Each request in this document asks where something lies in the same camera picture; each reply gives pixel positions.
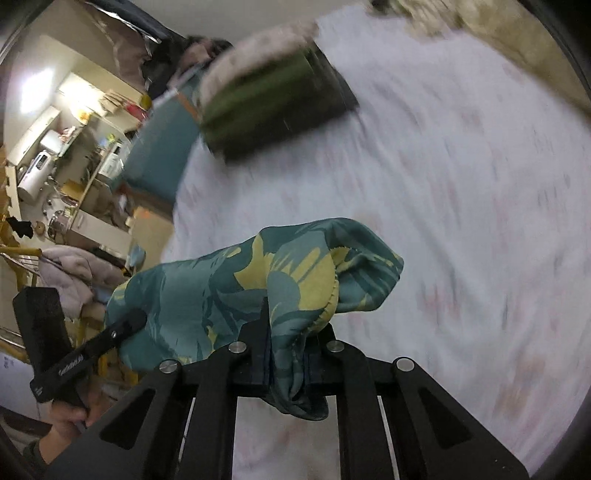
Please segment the person's left hand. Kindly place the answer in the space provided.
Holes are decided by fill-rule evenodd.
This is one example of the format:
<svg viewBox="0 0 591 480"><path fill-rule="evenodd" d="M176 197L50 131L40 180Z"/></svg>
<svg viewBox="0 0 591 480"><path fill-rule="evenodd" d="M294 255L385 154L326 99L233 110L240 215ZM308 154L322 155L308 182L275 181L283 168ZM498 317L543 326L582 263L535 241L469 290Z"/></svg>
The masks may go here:
<svg viewBox="0 0 591 480"><path fill-rule="evenodd" d="M52 427L47 435L38 442L39 453L46 464L55 460L81 432L77 424L90 427L112 405L110 398L102 390L99 377L93 376L88 381L86 390L87 408L80 408L63 401L54 401L50 408Z"/></svg>

